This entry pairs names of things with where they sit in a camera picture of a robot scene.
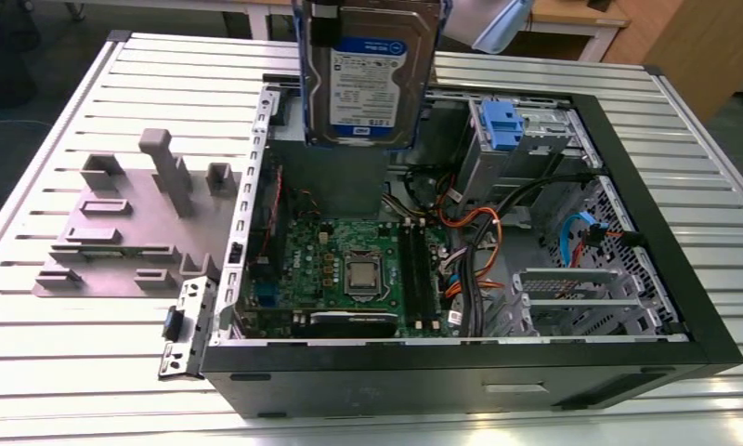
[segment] green circuit board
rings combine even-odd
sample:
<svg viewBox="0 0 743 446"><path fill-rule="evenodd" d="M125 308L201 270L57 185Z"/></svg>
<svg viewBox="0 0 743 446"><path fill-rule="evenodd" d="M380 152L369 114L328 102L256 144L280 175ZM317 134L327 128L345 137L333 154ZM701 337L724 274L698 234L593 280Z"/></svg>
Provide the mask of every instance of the green circuit board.
<svg viewBox="0 0 743 446"><path fill-rule="evenodd" d="M427 228L425 238L433 271L437 272L439 252L445 247L445 233ZM363 258L380 265L380 293L359 297L345 291L348 262ZM435 307L440 308L437 275L433 275ZM299 219L291 223L284 256L284 275L277 285L275 310L385 310L399 315L399 336L445 336L449 329L441 318L440 327L429 330L405 324L405 294L399 263L399 223L361 220ZM269 337L285 337L283 316L267 314Z"/></svg>

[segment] slotted metal surface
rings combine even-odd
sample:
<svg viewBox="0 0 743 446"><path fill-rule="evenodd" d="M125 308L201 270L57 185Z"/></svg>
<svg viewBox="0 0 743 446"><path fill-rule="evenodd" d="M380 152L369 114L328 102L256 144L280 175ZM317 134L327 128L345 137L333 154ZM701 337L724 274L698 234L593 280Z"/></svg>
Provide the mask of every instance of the slotted metal surface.
<svg viewBox="0 0 743 446"><path fill-rule="evenodd" d="M743 365L592 413L243 420L208 383L156 380L172 299L31 294L88 153L151 168L136 141L164 126L191 170L224 162L241 171L261 74L296 74L296 57L292 44L149 34L104 47L0 214L0 439L743 444ZM743 352L743 182L672 87L640 67L537 59L440 54L436 70L444 85L598 96Z"/></svg>

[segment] black ram slot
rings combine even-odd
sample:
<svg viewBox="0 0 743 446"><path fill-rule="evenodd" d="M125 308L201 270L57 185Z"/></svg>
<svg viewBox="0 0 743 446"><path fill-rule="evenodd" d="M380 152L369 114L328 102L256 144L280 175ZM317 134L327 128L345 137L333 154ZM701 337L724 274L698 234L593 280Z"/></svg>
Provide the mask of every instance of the black ram slot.
<svg viewBox="0 0 743 446"><path fill-rule="evenodd" d="M424 328L432 328L435 321L433 270L431 267L431 248L427 243L424 227L413 228L413 260L416 269L416 294Z"/></svg>
<svg viewBox="0 0 743 446"><path fill-rule="evenodd" d="M413 253L412 230L404 225L399 227L399 269L405 293L405 321L409 327L421 321L421 304L419 302L416 287L416 265Z"/></svg>

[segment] label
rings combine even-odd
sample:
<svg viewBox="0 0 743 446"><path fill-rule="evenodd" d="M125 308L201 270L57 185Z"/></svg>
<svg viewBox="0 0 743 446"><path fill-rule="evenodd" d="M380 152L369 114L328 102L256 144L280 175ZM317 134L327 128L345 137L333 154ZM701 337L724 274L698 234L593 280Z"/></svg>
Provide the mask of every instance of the label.
<svg viewBox="0 0 743 446"><path fill-rule="evenodd" d="M408 59L399 40L347 37L331 51L331 124L343 136L375 137L397 124L395 72Z"/></svg>
<svg viewBox="0 0 743 446"><path fill-rule="evenodd" d="M80 251L80 254L88 258L121 258L124 253L120 251Z"/></svg>
<svg viewBox="0 0 743 446"><path fill-rule="evenodd" d="M621 20L610 20L610 19L598 19L596 21L598 25L616 25L616 26L625 26L625 22Z"/></svg>
<svg viewBox="0 0 743 446"><path fill-rule="evenodd" d="M463 193L460 193L455 188L449 188L449 190L447 190L447 196L459 203L460 200L463 200Z"/></svg>
<svg viewBox="0 0 743 446"><path fill-rule="evenodd" d="M463 325L463 313L460 311L449 311L449 317L447 318L449 325Z"/></svg>

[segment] cpu socket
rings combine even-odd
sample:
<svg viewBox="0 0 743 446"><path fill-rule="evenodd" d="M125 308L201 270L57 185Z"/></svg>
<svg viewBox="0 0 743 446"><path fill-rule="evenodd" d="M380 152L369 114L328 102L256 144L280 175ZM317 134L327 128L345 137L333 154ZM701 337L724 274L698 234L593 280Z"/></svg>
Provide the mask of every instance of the cpu socket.
<svg viewBox="0 0 743 446"><path fill-rule="evenodd" d="M368 302L381 295L381 255L372 251L345 254L345 294L359 302Z"/></svg>

